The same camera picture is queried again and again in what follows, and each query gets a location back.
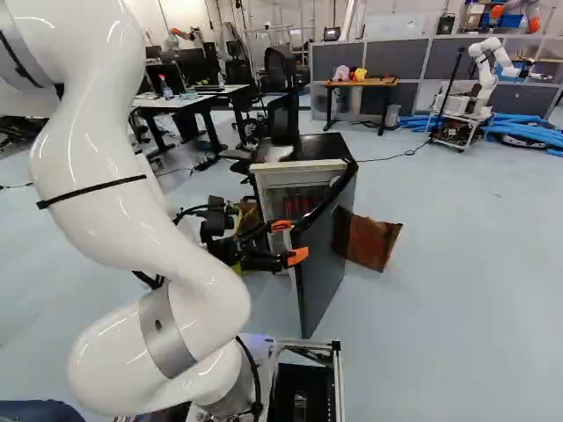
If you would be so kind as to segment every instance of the yellow object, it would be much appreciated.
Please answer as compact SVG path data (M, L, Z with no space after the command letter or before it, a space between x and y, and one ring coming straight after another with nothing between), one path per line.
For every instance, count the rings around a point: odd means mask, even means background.
M363 82L366 79L368 71L366 69L358 68L354 72L354 81Z

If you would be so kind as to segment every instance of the wooden table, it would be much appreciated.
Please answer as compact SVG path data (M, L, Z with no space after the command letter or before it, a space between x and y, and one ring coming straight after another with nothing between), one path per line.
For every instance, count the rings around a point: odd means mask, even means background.
M323 128L324 131L327 131L331 128L334 123L333 120L333 91L336 88L343 88L343 87L353 87L353 88L387 88L384 94L384 112L381 116L381 125L379 125L379 135L384 134L385 130L385 119L387 118L387 107L389 106L389 98L391 93L391 88L394 88L398 85L398 78L397 77L372 77L363 80L362 82L354 82L354 81L347 81L347 82L332 82L327 81L323 84L323 86L328 90L328 96L326 99L326 126Z

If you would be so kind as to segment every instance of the black desk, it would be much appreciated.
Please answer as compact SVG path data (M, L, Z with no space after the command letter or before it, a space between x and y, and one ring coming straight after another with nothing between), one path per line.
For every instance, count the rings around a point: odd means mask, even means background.
M138 111L147 121L147 126L152 133L158 150L151 152L147 158L163 154L169 149L174 148L173 144L166 144L155 122L155 116L165 113L192 113L200 114L205 122L205 128L208 131L210 140L210 149L214 154L219 154L222 150L227 149L226 145L222 145L217 137L217 132L213 120L211 119L211 107L213 97L204 96L197 99L179 99L178 97L166 100L164 98L143 99L135 98L133 100L133 110Z

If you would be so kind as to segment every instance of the orange clamp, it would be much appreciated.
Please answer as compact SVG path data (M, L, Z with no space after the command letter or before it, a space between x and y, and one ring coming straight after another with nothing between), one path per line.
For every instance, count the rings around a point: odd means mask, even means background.
M270 231L272 233L277 233L278 231L284 231L291 229L291 221L289 220L278 220L270 225Z
M305 261L309 257L309 248L294 249L293 256L288 258L288 267L296 266L297 264Z

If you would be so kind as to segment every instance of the white table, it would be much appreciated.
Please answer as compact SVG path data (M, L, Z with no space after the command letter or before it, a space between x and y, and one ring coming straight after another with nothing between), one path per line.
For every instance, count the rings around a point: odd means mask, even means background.
M219 142L217 137L217 132L215 130L215 125L211 119L211 107L212 99L214 96L199 96L195 99L180 99L179 96L173 99L165 98L155 98L146 99L135 97L133 103L131 104L131 112L138 111L141 116L146 120L147 126L152 133L155 143L158 146L158 150L151 152L147 155L147 158L163 154L167 150L175 147L174 144L166 144L160 131L157 128L157 123L154 117L163 113L193 113L200 114L205 122L205 128L208 131L210 149L215 154L219 154L224 149L227 149L225 145Z
M233 104L233 111L235 113L235 120L237 121L238 136L241 142L245 142L245 122L243 120L243 115L241 112L241 105L244 100L244 89L249 88L249 84L231 84L225 85L223 91L213 92L205 91L198 92L200 96L196 99L180 99L179 96L175 96L174 99L166 100L165 98L155 98L146 99L135 97L131 105L131 111L139 110L141 115L147 120L147 125L149 126L150 132L153 134L155 143L158 146L158 151L155 154L161 154L166 152L168 149L173 148L173 145L166 145L162 139L162 135L157 129L157 124L154 121L154 116L160 113L173 113L179 111L185 111L189 113L201 114L203 120L205 121L205 126L208 131L209 139L211 141L212 150L218 154L224 148L219 142L215 126L211 119L211 108L212 99L226 97Z

